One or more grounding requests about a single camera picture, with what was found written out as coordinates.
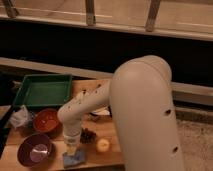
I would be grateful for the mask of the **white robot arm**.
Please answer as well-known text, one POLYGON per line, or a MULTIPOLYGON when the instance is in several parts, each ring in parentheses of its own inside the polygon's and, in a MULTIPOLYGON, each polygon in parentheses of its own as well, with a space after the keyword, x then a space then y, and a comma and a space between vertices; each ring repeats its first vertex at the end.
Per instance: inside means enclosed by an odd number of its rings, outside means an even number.
POLYGON ((185 171, 171 79, 169 64, 158 56, 125 62, 103 86, 59 109, 65 142, 77 145, 82 116, 109 106, 126 171, 185 171))

